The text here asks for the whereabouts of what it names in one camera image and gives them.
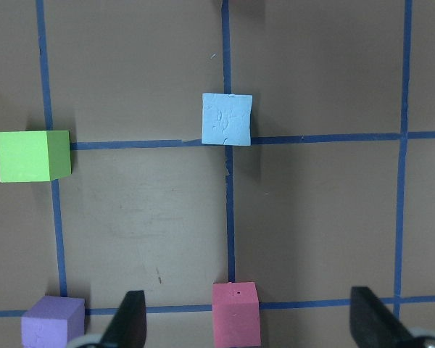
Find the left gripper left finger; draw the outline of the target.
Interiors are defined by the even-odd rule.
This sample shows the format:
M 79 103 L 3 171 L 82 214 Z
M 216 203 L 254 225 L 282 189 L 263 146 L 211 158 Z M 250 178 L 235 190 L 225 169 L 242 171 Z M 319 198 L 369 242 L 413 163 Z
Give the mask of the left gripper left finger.
M 143 348 L 146 343 L 147 322 L 144 291 L 128 291 L 106 331 L 102 347 Z

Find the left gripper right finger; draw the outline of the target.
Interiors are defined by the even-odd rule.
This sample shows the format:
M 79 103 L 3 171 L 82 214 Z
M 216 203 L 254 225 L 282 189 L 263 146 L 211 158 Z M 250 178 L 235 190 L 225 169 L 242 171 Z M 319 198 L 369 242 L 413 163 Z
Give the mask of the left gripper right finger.
M 361 348 L 421 346 L 421 340 L 415 338 L 367 286 L 351 288 L 350 333 Z

